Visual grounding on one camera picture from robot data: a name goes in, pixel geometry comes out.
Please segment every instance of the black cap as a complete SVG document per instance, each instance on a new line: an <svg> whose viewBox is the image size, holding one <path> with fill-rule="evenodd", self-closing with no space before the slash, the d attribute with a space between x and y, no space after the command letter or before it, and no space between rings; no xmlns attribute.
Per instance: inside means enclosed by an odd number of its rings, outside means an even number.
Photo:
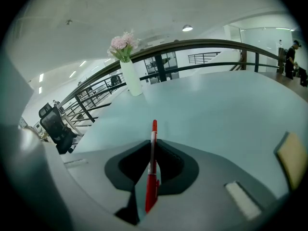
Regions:
<svg viewBox="0 0 308 231"><path fill-rule="evenodd" d="M297 40L294 40L293 44L297 44L299 47L302 47Z"/></svg>

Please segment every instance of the railing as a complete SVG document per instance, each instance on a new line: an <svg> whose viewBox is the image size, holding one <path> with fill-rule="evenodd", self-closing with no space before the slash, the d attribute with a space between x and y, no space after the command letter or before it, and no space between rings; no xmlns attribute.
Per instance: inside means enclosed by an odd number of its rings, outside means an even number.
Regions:
<svg viewBox="0 0 308 231"><path fill-rule="evenodd" d="M205 64L219 53L220 51L188 55L188 61L190 64Z"/></svg>
<svg viewBox="0 0 308 231"><path fill-rule="evenodd" d="M196 64L192 66L185 66L185 67L180 67L180 68L174 68L174 69L168 69L166 70L164 68L163 60L162 60L162 54L169 53L172 51L181 51L181 50L187 50L187 49L196 49L196 48L229 48L229 49L238 49L242 50L242 56L240 62L223 62L223 63L203 63L203 64ZM247 63L246 62L246 52L254 52L256 54L256 61L254 63ZM150 79L153 77L159 77L159 81L166 81L167 77L166 75L175 73L175 72L180 72L180 71L185 71L185 70L190 70L190 69L195 69L195 68L201 68L201 67L210 67L210 66L222 66L222 65L234 65L234 67L231 69L233 70L237 66L239 66L237 69L242 69L245 70L247 65L252 65L255 66L255 72L258 72L259 66L266 66L266 67L273 67L273 68L278 68L277 66L273 65L267 65L267 64L260 64L259 63L259 55L265 55L267 57L271 57L275 60L279 60L279 69L282 69L282 61L280 61L280 58L266 50L260 49L255 46L239 43L239 42L234 42L234 41L228 41L228 40L220 40L220 39L192 39L192 40L184 40L184 41L176 41L168 44L163 44L159 46L155 46L149 49L146 49L144 51L137 52L131 56L131 60L133 63L144 60L149 57L154 57L156 61L156 66L157 66L157 73L149 74L147 76L143 76L140 78L140 80L146 80ZM110 105L110 103L106 103L104 105L98 105L96 106L96 103L93 101L93 99L100 97L104 95L106 97L107 95L110 95L115 89L118 89L120 87L123 87L126 85L123 79L123 76L117 75L121 81L117 83L116 85L108 85L107 80L108 79L115 79L115 77L109 77L106 79L103 79L106 75L120 69L120 62L116 61L109 66L103 68L96 74L92 75L90 78L88 78L86 81L84 81L80 86L78 86L72 93L70 93L59 105L59 107L62 107L63 105L67 104L69 101L75 98L75 102L69 105L68 107L65 108L65 111L71 110L71 112L68 114L69 117L76 117L76 115L82 114L82 115L87 115L88 118L83 118L83 119L77 119L73 120L74 122L78 121L85 121L85 120L90 120L92 122L95 122L96 117L92 117L90 114L91 111L99 108L106 107ZM93 93L93 91L97 90L98 88L92 90L92 91L87 91L88 88L92 88L99 83L104 82L106 86L99 90L96 93ZM75 109L79 107L80 111L75 112Z"/></svg>

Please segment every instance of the black metal railing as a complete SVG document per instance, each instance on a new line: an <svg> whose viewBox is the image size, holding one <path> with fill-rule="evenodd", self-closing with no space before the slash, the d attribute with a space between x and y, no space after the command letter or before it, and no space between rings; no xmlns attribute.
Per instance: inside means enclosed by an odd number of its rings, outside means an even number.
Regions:
<svg viewBox="0 0 308 231"><path fill-rule="evenodd" d="M195 49L195 48L229 48L229 49L238 49L242 50L241 60L239 62L223 62L223 63L206 63L205 57L203 57L206 54L219 54L220 52L208 52L204 54L198 54L202 55L202 63L196 63L196 65L192 66L185 66L185 67L176 67L176 68L170 68L165 69L164 68L164 62L162 60L162 54L173 52L173 51L181 51L181 50L187 50L187 49ZM248 63L247 60L247 51L254 52L256 54L256 60L254 63ZM275 60L278 60L279 66L273 66L268 64L260 64L259 63L259 55L265 55L267 57L271 57ZM201 68L201 67L210 67L210 66L222 66L222 65L233 65L234 67L231 69L233 70L236 68L236 70L245 70L247 65L255 66L255 72L258 72L259 66L266 66L266 67L273 67L273 68L279 68L279 70L282 69L282 61L281 59L266 51L263 49L260 49L255 46L234 42L234 41L228 41L228 40L220 40L220 39L193 39L193 40L184 40L184 41L176 41L168 44L163 44L159 46L155 46L149 49L146 49L144 51L137 52L133 55L131 55L131 61L133 63L138 61L143 61L146 58L154 57L155 58L155 65L157 67L157 72L154 72L152 74L143 76L140 78L140 80L147 80L151 79L153 77L156 77L158 79L158 82L163 82L167 80L167 76L172 73L177 73L180 71L195 69L195 68ZM78 86L72 93L70 93L59 105L58 107L62 107L71 100L76 100L72 104L70 104L68 107L65 108L65 111L70 113L68 114L68 117L72 117L72 121L74 123L80 122L80 121L88 121L95 122L95 119L98 117L93 117L91 115L91 111L103 108L106 106L109 106L110 103L106 103L103 105L97 105L101 100L103 100L107 95L112 94L112 92L120 87L123 87L126 85L124 77L122 74L112 76L109 78L104 78L106 75L120 69L120 62L116 61L109 66L103 68L102 70L98 71L96 74L92 75L90 78L88 78L86 81L84 81L80 86ZM97 86L98 84L102 83L104 85L101 89L99 87L92 90L92 87ZM76 127L87 127L91 124L78 124Z"/></svg>
<svg viewBox="0 0 308 231"><path fill-rule="evenodd" d="M220 51L215 51L215 52L206 52L206 53L188 55L188 61L190 64L205 64L211 59L213 59L215 56L217 56L219 53Z"/></svg>

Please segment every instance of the wooden floor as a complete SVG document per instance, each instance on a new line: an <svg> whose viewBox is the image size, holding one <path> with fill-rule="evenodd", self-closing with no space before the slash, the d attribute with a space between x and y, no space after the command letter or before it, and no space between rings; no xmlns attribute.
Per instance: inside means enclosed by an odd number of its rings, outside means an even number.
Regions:
<svg viewBox="0 0 308 231"><path fill-rule="evenodd" d="M297 95L299 95L306 102L308 102L308 89L306 87L301 86L295 79L294 80L289 79L286 76L283 76L278 73L265 72L265 73L259 73L259 74L262 74L273 80L276 80L280 84L294 91Z"/></svg>

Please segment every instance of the office chair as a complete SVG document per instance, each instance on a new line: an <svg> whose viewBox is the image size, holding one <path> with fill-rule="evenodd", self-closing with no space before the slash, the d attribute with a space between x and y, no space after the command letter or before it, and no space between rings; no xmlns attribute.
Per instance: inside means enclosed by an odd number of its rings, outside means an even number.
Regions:
<svg viewBox="0 0 308 231"><path fill-rule="evenodd" d="M57 107L51 107L47 103L40 109L38 115L41 118L40 124L56 144L59 154L65 154L67 151L72 153L73 138L77 135L63 123Z"/></svg>

